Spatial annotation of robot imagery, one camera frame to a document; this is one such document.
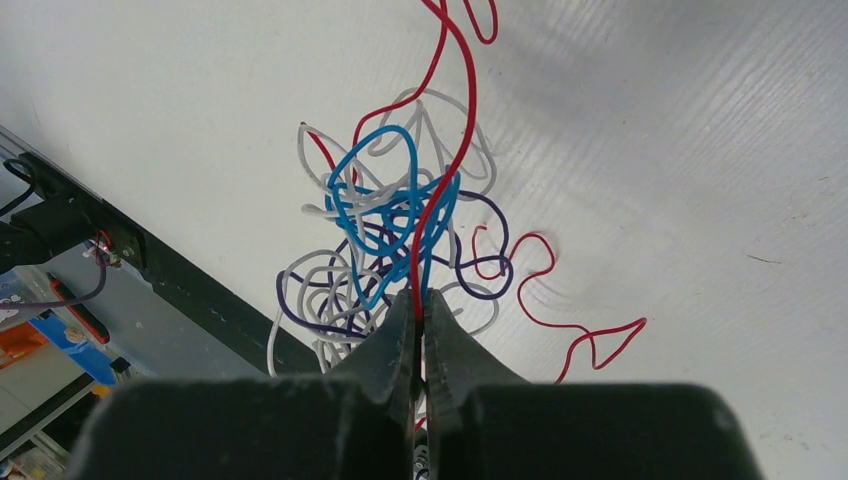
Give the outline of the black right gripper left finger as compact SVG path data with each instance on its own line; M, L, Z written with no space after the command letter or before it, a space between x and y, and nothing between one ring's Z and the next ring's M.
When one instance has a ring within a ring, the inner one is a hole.
M419 334L409 291L324 374L154 379L87 420L69 479L409 479Z

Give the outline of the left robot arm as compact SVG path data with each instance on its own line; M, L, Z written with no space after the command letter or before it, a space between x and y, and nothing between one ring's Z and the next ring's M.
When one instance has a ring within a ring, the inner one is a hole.
M1 223L2 273L43 264L94 235L94 224L76 193L52 187L33 155L7 159L3 166L27 189L1 208L9 217Z

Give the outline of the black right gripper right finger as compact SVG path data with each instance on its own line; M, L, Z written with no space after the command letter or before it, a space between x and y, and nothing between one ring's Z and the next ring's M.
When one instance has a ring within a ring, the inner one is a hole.
M431 291L423 321L433 479L759 479L733 411L688 383L532 383Z

